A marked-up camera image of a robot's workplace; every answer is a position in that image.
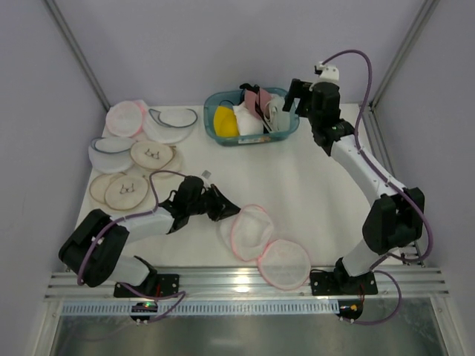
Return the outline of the pale grey bra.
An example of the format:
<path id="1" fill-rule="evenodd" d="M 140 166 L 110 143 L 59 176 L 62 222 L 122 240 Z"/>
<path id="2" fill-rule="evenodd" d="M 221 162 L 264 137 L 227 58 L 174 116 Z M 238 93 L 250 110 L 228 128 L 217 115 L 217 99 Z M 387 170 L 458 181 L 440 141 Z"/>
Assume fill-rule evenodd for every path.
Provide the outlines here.
<path id="1" fill-rule="evenodd" d="M 272 94 L 264 108 L 264 120 L 269 132 L 288 131 L 290 129 L 289 112 L 283 111 L 285 98 Z"/>

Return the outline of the pink-trimmed mesh laundry bag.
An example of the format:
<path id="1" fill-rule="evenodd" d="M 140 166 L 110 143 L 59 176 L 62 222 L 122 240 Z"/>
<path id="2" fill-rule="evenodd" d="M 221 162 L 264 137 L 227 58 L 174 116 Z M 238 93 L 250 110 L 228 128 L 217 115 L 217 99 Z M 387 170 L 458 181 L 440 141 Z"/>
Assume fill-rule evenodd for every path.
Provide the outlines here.
<path id="1" fill-rule="evenodd" d="M 277 238 L 275 224 L 263 207 L 244 206 L 219 222 L 217 234 L 237 260 L 255 263 L 269 285 L 291 291 L 308 281 L 311 263 L 307 251 L 296 242 Z"/>

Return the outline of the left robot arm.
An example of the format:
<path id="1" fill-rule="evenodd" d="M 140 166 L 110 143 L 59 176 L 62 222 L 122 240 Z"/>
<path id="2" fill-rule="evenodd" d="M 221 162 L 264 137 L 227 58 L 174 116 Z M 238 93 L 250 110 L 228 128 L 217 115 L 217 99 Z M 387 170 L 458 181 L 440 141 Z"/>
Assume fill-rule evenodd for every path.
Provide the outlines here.
<path id="1" fill-rule="evenodd" d="M 206 215 L 219 222 L 239 212 L 216 185 L 184 176 L 178 189 L 149 211 L 116 219 L 101 209 L 90 211 L 59 249 L 59 259 L 76 274 L 80 286 L 94 288 L 111 280 L 153 289 L 157 270 L 141 257 L 124 256 L 127 244 L 173 234 L 193 216 Z"/>

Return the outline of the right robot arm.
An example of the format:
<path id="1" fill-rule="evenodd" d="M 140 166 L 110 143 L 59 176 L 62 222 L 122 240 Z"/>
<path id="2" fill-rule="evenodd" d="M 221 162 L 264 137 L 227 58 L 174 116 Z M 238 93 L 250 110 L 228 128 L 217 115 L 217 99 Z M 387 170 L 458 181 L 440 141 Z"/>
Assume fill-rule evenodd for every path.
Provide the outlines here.
<path id="1" fill-rule="evenodd" d="M 395 248 L 422 236 L 425 196 L 419 188 L 393 181 L 379 162 L 357 142 L 356 129 L 341 118 L 339 87 L 293 79 L 284 111 L 309 120 L 317 146 L 340 164 L 361 189 L 370 211 L 361 228 L 362 239 L 333 271 L 311 271 L 314 295 L 377 294 L 373 269 Z"/>

